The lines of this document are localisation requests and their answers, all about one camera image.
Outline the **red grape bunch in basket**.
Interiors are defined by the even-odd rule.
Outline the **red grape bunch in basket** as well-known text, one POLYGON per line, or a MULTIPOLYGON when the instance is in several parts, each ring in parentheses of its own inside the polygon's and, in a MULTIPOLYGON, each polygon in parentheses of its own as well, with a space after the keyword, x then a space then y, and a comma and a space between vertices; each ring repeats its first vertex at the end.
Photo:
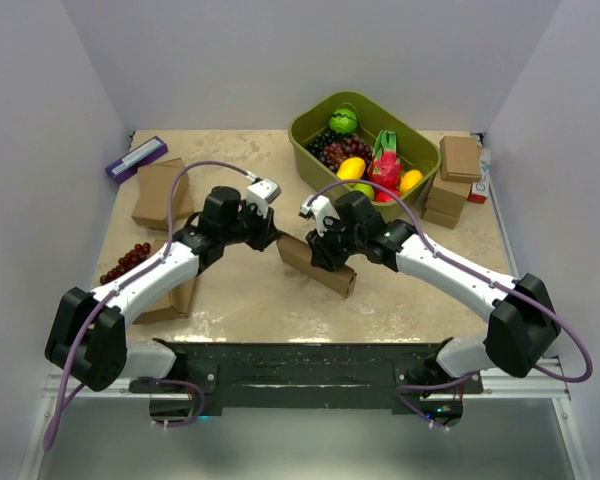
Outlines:
POLYGON ((340 164, 350 157, 363 158, 368 166, 372 160, 372 148, 356 135, 345 136, 326 147, 318 160, 329 170, 336 172, 340 164))

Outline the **cardboard box under upper left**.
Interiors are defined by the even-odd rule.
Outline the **cardboard box under upper left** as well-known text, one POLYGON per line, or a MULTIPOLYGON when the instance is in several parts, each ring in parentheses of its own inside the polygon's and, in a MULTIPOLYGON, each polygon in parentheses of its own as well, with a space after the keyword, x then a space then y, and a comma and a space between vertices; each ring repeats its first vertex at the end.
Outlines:
MULTIPOLYGON (((184 169, 185 164, 181 158, 175 158, 152 164, 152 173, 149 179, 154 182, 155 175, 161 174, 164 180, 161 181, 160 194, 165 196, 169 193, 169 189, 177 174, 184 169)), ((173 219, 175 221, 184 220, 191 215, 194 210, 194 200, 190 192, 188 175, 184 174, 178 183, 178 192, 173 200, 173 219)))

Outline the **green black striped fruit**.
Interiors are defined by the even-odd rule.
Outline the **green black striped fruit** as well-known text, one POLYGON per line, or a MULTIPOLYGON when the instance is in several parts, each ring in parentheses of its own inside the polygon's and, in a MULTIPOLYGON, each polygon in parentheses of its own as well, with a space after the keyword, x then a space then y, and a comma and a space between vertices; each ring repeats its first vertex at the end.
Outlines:
POLYGON ((330 116, 329 129, 337 134, 349 134, 358 127, 357 114, 349 108, 338 108, 330 116))

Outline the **dark purple grape bunch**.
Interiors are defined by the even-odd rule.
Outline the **dark purple grape bunch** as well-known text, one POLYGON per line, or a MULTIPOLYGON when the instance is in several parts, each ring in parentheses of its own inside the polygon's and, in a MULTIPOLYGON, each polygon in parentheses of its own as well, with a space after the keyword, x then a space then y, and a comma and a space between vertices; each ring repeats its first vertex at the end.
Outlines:
POLYGON ((307 150, 316 158, 319 158, 324 152, 325 148, 330 146, 337 140, 337 134, 331 130, 318 134, 315 138, 308 143, 307 150))

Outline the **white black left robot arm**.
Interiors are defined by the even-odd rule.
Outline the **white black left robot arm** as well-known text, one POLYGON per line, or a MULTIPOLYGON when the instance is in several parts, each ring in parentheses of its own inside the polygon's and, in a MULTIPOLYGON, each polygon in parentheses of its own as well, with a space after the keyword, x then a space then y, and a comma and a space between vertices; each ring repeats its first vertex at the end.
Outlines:
POLYGON ((152 378, 165 392, 180 390, 187 368, 164 342, 130 343, 133 322, 160 298, 197 278, 226 247, 263 251, 279 236, 271 207, 280 187, 264 179, 240 194, 219 186, 207 195, 197 224, 178 230, 156 254, 120 278, 90 291, 74 287, 61 298, 44 355, 93 391, 119 378, 152 378))

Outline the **orange yellow fruit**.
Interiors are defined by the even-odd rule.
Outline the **orange yellow fruit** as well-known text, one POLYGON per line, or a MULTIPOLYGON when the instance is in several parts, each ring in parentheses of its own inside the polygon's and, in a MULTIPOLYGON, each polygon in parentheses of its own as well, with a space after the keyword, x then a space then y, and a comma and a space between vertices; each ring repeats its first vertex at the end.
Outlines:
POLYGON ((424 175, 420 170, 411 169, 403 173, 398 190, 405 195, 411 191, 423 179, 424 175))

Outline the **yellow mango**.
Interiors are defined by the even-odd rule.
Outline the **yellow mango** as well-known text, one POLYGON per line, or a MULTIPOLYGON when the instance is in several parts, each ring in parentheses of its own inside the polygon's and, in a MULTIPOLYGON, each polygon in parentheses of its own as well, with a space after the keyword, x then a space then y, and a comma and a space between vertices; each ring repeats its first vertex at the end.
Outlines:
POLYGON ((364 177, 365 172, 366 162, 364 159, 350 157, 340 164, 336 176, 339 180, 359 180, 364 177))

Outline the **folded cardboard box lower left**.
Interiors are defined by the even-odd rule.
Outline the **folded cardboard box lower left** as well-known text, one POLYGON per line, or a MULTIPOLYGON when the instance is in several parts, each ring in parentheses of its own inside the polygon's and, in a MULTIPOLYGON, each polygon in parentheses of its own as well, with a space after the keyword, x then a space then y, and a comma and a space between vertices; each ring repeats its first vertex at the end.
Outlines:
MULTIPOLYGON (((136 244, 134 252, 139 260, 146 260, 157 253, 164 243, 164 240, 156 240, 153 243, 136 244)), ((149 325, 189 317, 193 311, 196 282, 196 278, 190 279, 164 294, 137 317, 134 324, 149 325)))

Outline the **lower cardboard boxes right stack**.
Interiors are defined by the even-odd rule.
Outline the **lower cardboard boxes right stack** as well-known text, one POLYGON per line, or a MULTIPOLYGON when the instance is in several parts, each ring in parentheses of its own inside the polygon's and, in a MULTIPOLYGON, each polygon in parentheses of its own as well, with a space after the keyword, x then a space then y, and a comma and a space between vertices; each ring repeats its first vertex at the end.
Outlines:
POLYGON ((459 223, 470 191, 470 183, 444 180, 441 172, 438 172, 431 183, 421 218, 454 229, 459 223))

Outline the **folded cardboard box upper left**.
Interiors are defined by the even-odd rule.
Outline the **folded cardboard box upper left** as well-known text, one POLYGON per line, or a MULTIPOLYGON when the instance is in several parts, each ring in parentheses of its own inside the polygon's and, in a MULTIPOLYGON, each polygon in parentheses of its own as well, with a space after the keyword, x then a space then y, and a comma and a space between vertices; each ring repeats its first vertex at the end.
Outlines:
POLYGON ((178 192, 178 185, 174 194, 171 194, 172 183, 169 193, 162 196, 160 194, 160 185, 164 177, 161 174, 157 174, 155 175, 156 180, 154 182, 149 179, 152 173, 152 164, 140 167, 137 171, 140 182, 140 195, 131 217, 140 226, 166 231, 168 229, 168 201, 172 198, 171 208, 173 213, 172 205, 174 197, 178 192))

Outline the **red white small carton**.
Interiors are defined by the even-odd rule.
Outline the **red white small carton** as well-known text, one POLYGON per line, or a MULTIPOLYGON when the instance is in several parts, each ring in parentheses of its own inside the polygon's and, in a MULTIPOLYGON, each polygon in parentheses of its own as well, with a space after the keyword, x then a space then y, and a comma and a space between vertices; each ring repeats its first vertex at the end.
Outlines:
POLYGON ((475 204, 484 204, 489 198, 491 160, 489 151, 484 147, 478 146, 478 152, 480 153, 481 177, 478 181, 472 183, 467 201, 475 204))

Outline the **top cardboard box right stack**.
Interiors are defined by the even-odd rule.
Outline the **top cardboard box right stack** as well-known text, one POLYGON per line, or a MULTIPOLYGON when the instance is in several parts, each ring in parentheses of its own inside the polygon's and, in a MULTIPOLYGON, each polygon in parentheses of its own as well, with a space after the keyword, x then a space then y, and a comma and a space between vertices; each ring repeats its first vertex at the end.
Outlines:
POLYGON ((443 180, 473 183, 481 179, 480 150, 475 138, 444 136, 440 141, 440 152, 443 180))

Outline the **purple white flat box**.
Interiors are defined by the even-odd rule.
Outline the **purple white flat box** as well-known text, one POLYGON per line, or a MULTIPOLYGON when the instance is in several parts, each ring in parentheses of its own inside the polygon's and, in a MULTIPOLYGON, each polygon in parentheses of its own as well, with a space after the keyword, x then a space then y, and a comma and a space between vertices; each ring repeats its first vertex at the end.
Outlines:
POLYGON ((149 165, 168 152, 167 144, 157 136, 127 152, 105 168, 105 173, 118 185, 135 176, 140 167, 149 165))

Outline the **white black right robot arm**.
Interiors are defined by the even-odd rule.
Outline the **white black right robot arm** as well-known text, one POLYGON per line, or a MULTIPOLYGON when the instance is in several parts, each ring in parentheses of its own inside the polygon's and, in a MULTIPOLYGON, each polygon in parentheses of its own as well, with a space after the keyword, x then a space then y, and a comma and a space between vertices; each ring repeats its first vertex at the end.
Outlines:
POLYGON ((387 222, 362 193, 336 201, 308 197, 303 218, 316 222, 306 236, 313 266, 333 272, 352 255, 422 280, 464 304, 487 325, 471 337, 443 341, 407 377, 439 393, 449 392, 461 377, 497 367, 523 378, 560 333, 548 316, 552 304, 544 283, 527 274, 516 280, 487 269, 439 246, 402 219, 387 222))

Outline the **red grape bunch on table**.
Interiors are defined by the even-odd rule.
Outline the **red grape bunch on table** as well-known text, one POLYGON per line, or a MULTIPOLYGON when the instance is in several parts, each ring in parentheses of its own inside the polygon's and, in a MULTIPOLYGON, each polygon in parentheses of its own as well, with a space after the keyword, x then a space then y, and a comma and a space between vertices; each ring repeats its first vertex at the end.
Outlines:
POLYGON ((150 253, 151 245, 148 242, 135 244, 131 250, 117 260, 115 266, 99 277, 99 284, 105 285, 118 279, 140 263, 144 262, 149 257, 150 253))

